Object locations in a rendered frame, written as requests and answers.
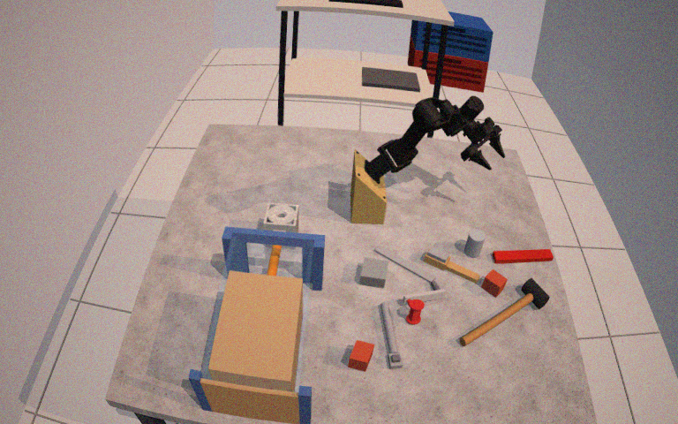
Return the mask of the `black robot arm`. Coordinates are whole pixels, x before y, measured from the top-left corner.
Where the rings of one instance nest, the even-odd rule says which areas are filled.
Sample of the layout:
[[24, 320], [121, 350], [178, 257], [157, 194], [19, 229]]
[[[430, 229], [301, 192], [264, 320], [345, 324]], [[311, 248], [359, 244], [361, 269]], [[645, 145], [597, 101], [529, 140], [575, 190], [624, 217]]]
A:
[[[380, 154], [371, 162], [365, 160], [365, 171], [378, 184], [380, 184], [380, 177], [389, 171], [397, 173], [412, 164], [412, 159], [418, 154], [416, 146], [425, 134], [442, 129], [447, 137], [449, 135], [453, 137], [484, 110], [484, 103], [473, 95], [461, 108], [457, 108], [456, 104], [452, 106], [446, 99], [439, 100], [433, 97], [422, 99], [415, 106], [412, 111], [414, 121], [402, 138], [390, 140], [377, 148]], [[479, 139], [479, 136], [487, 136], [494, 131], [494, 121], [490, 117], [487, 117], [483, 124], [479, 121], [476, 121], [476, 124], [477, 126], [470, 125], [475, 140]], [[388, 153], [391, 154], [398, 167]]]

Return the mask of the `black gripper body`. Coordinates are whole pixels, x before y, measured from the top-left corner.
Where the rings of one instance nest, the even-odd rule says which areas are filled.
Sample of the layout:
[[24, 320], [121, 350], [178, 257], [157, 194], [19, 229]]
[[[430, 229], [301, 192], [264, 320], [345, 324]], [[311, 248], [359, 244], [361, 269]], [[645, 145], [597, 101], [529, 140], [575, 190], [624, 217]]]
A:
[[[499, 125], [493, 126], [494, 131], [490, 132], [487, 136], [479, 136], [479, 139], [475, 140], [475, 138], [472, 135], [470, 125], [477, 126], [476, 121], [473, 120], [471, 123], [469, 123], [466, 128], [463, 129], [463, 136], [465, 135], [470, 139], [471, 144], [464, 149], [464, 151], [461, 153], [461, 157], [463, 158], [463, 161], [465, 162], [468, 158], [471, 159], [472, 156], [477, 154], [478, 150], [477, 148], [480, 148], [484, 143], [486, 143], [488, 140], [492, 141], [494, 138], [499, 135], [501, 132], [501, 128]], [[478, 144], [479, 142], [479, 144]]]

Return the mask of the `black-headed mallet with wooden handle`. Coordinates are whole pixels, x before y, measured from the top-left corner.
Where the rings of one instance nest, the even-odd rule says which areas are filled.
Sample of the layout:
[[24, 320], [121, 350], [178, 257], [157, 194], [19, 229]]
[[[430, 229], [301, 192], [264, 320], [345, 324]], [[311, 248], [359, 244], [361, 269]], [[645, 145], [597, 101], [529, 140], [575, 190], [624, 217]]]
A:
[[466, 346], [472, 341], [476, 340], [478, 337], [481, 337], [483, 334], [487, 333], [489, 330], [493, 329], [497, 325], [501, 324], [507, 320], [511, 315], [516, 313], [518, 310], [524, 308], [531, 302], [536, 305], [538, 309], [542, 308], [547, 301], [549, 296], [546, 292], [533, 280], [530, 278], [522, 287], [522, 292], [524, 292], [524, 297], [514, 303], [512, 306], [505, 309], [503, 312], [497, 314], [495, 317], [489, 319], [487, 322], [484, 322], [479, 327], [471, 331], [470, 333], [464, 335], [459, 339], [461, 345]]

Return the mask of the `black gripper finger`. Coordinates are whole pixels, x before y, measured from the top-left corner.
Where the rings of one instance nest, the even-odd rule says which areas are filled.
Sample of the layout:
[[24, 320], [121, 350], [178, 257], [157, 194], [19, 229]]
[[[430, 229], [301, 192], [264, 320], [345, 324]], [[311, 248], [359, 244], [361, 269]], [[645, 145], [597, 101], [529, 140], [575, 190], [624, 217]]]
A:
[[475, 163], [481, 164], [482, 166], [486, 167], [487, 169], [491, 170], [491, 166], [487, 162], [487, 160], [483, 157], [481, 149], [475, 153], [474, 156], [471, 157], [468, 161], [472, 160]]
[[499, 135], [497, 135], [497, 137], [494, 138], [492, 141], [490, 141], [489, 144], [492, 148], [494, 148], [494, 150], [496, 150], [499, 153], [500, 156], [502, 156], [502, 158], [505, 158], [504, 151], [503, 151], [503, 148], [501, 146], [500, 135], [501, 135], [501, 133]]

